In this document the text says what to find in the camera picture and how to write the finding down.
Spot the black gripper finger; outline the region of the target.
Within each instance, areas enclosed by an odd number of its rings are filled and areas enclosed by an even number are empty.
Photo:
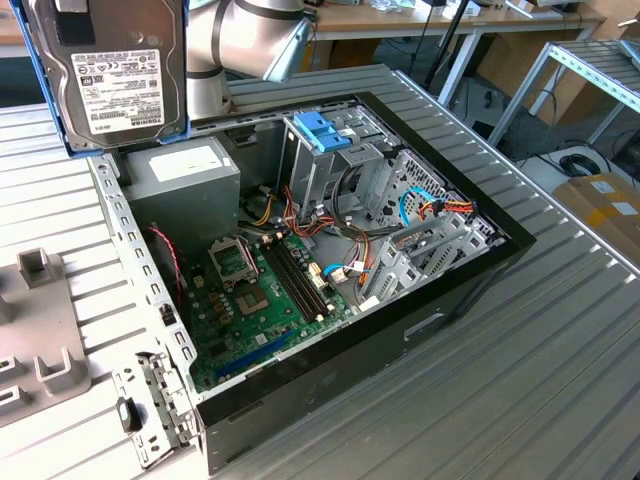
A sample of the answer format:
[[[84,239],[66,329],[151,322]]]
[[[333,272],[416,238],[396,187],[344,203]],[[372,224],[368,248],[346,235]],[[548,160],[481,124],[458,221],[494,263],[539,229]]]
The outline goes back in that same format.
[[[95,34],[90,12],[55,11],[56,35],[62,46],[94,45]]]

